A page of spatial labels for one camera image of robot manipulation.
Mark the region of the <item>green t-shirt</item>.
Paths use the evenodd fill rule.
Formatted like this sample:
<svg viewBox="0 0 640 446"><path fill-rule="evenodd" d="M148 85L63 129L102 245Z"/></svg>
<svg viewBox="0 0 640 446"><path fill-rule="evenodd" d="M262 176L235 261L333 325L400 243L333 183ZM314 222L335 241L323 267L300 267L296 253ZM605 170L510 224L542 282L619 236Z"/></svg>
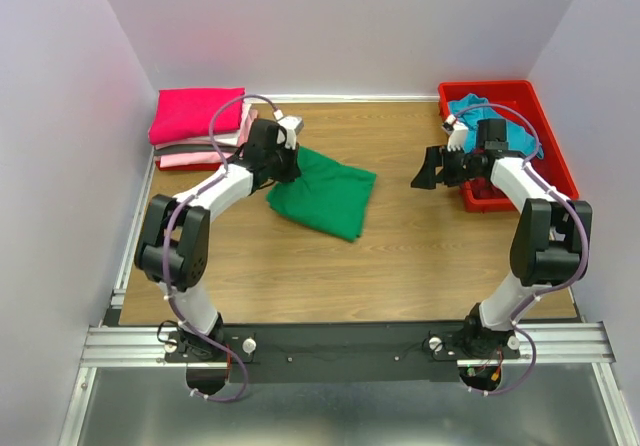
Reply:
<svg viewBox="0 0 640 446"><path fill-rule="evenodd" d="M356 241L377 175L304 147L297 163L301 176L291 183L278 183L267 193L271 209L315 231Z"/></svg>

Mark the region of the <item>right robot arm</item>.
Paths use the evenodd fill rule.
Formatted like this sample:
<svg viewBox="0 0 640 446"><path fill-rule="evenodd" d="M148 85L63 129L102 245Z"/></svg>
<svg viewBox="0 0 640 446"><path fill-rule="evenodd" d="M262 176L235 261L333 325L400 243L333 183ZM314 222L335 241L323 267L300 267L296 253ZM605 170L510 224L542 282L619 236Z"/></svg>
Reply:
<svg viewBox="0 0 640 446"><path fill-rule="evenodd" d="M472 308L459 330L432 332L428 339L434 354L484 359L504 347L514 349L523 316L545 295L584 276L593 211L588 202L559 192L534 170L529 156L510 147L505 120L480 121L471 151L464 149L469 128L460 116L449 115L443 129L447 143L427 148L412 187L433 190L483 178L519 213L505 279Z"/></svg>

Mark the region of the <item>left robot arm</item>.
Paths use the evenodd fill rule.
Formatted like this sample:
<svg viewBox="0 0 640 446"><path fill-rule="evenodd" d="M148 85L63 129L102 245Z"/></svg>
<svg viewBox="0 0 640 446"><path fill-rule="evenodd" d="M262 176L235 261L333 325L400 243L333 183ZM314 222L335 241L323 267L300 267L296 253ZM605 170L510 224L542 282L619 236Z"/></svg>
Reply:
<svg viewBox="0 0 640 446"><path fill-rule="evenodd" d="M298 116L258 118L247 141L208 179L174 196L157 194L148 204L134 266L163 291L188 350L201 361L232 354L223 344L221 313L203 283L211 224L267 183L291 183L301 176L297 159L303 128Z"/></svg>

